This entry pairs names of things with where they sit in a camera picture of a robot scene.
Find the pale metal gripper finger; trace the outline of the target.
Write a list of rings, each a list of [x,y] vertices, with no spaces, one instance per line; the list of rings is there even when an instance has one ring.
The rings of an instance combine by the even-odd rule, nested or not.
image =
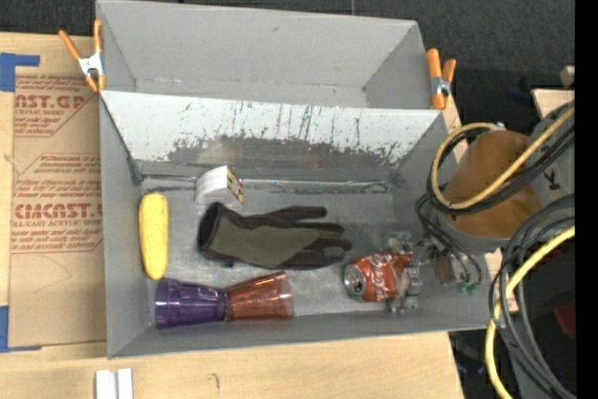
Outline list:
[[[399,312],[416,308],[422,288],[420,268],[416,266],[405,268],[396,282],[396,295],[388,301],[389,311]]]
[[[414,254],[414,243],[411,233],[397,233],[389,237],[387,246],[394,256],[412,257]]]

